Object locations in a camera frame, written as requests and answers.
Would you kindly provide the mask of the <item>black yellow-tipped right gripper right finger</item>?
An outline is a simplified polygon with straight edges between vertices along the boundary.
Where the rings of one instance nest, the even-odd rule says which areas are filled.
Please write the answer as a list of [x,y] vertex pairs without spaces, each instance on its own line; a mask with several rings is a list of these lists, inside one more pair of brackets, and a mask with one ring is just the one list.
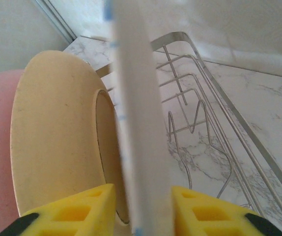
[[177,236],[282,236],[256,212],[181,186],[172,187]]

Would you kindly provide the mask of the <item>black yellow-tipped right gripper left finger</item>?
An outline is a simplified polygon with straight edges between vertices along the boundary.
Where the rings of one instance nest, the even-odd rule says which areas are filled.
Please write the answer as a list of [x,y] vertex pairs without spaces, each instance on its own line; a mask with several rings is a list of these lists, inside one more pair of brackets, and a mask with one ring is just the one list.
[[114,184],[104,184],[34,208],[17,218],[1,236],[112,236]]

